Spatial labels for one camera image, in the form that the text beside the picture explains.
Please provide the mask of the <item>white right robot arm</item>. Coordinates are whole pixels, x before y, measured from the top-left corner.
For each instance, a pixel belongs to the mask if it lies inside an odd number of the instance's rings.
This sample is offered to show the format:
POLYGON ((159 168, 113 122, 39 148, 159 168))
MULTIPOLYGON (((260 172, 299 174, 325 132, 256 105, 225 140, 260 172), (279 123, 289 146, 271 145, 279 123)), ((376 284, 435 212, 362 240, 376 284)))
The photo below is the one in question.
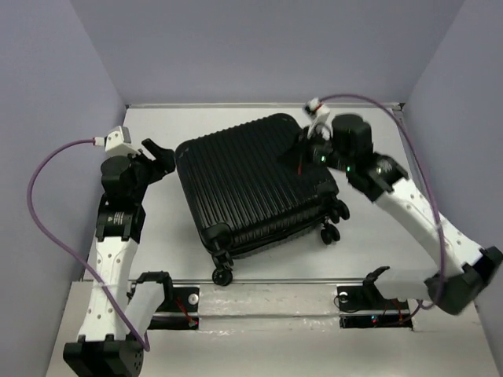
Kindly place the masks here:
POLYGON ((434 208, 395 158, 374 150, 371 126, 360 115, 312 115, 278 159, 297 174, 315 167, 343 172, 349 185, 395 219, 435 264, 423 271, 385 265, 369 273, 362 288, 369 307, 408 298, 429 301, 456 316, 502 266, 497 247, 483 247, 467 237, 434 208))

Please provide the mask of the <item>black hard-shell suitcase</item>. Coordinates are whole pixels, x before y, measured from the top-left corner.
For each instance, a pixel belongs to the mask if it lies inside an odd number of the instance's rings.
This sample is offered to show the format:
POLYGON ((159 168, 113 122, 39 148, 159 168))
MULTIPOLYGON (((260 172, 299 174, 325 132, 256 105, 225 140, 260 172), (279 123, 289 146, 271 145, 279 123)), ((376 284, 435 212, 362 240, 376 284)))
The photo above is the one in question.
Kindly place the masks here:
POLYGON ((233 281, 233 262, 315 229, 329 245, 350 217, 324 167, 279 161, 302 129, 286 113, 182 142, 174 161, 201 243, 215 265, 212 281, 233 281))

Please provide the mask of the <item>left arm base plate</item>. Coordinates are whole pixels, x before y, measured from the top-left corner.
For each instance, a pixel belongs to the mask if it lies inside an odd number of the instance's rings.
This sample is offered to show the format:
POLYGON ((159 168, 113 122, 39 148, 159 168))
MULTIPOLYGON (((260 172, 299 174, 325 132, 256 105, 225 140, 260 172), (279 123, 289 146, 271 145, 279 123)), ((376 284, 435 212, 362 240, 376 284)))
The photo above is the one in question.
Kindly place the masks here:
POLYGON ((200 287, 180 285, 173 287, 171 300, 165 299, 154 313, 149 330, 196 331, 199 329, 200 287))

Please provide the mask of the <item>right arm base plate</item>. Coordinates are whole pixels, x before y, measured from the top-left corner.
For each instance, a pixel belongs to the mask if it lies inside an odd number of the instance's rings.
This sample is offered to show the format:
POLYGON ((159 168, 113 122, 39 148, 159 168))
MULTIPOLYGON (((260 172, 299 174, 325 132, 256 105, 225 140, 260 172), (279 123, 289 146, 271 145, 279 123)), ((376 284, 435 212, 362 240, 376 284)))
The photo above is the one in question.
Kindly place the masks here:
POLYGON ((342 329, 413 329, 413 322, 409 318, 412 310, 407 301, 385 299, 378 293, 367 295, 360 285, 338 286, 333 303, 339 310, 342 329))

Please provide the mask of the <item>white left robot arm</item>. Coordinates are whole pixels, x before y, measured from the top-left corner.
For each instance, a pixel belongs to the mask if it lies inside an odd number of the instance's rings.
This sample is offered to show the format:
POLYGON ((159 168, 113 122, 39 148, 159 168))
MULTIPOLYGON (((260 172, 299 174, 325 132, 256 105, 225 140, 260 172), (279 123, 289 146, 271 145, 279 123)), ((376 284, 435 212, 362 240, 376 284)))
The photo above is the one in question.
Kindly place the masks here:
POLYGON ((138 376, 149 352, 148 327, 156 310, 174 301, 164 271, 142 273, 136 287, 130 269, 145 224, 147 188, 174 172, 174 151, 147 138, 143 150, 111 156, 101 164, 103 194, 95 230, 96 262, 86 315, 63 359, 77 376, 138 376))

